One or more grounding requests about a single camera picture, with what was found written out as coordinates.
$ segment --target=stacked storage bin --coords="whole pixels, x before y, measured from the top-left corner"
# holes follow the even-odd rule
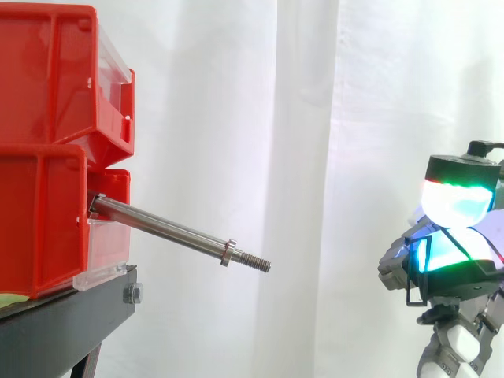
[[[0,306],[125,273],[129,228],[88,219],[88,191],[129,203],[135,74],[90,6],[0,3]]]

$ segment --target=black table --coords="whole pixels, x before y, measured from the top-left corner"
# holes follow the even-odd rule
[[[0,309],[0,377],[91,378],[102,341],[135,312],[136,267],[88,291],[69,289]]]

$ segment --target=threaded rod end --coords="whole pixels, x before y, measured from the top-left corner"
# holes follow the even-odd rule
[[[238,261],[240,264],[250,266],[251,268],[260,270],[261,272],[268,272],[271,268],[271,262],[254,256],[253,254],[242,253],[241,258]]]

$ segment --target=green led light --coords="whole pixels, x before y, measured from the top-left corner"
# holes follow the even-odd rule
[[[442,227],[471,227],[484,218],[493,195],[484,187],[461,187],[426,180],[422,208],[431,221]]]
[[[473,260],[492,260],[492,253],[485,238],[469,228],[457,228],[448,232],[464,247]],[[427,256],[427,240],[418,244],[418,271],[442,268],[444,266],[468,261],[468,258],[441,232],[431,234],[432,244],[428,267],[425,266]]]

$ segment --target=white backdrop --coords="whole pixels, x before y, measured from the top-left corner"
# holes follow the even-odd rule
[[[132,204],[272,261],[133,232],[144,302],[96,376],[413,377],[431,331],[376,267],[428,155],[502,140],[504,5],[86,2],[137,74]]]

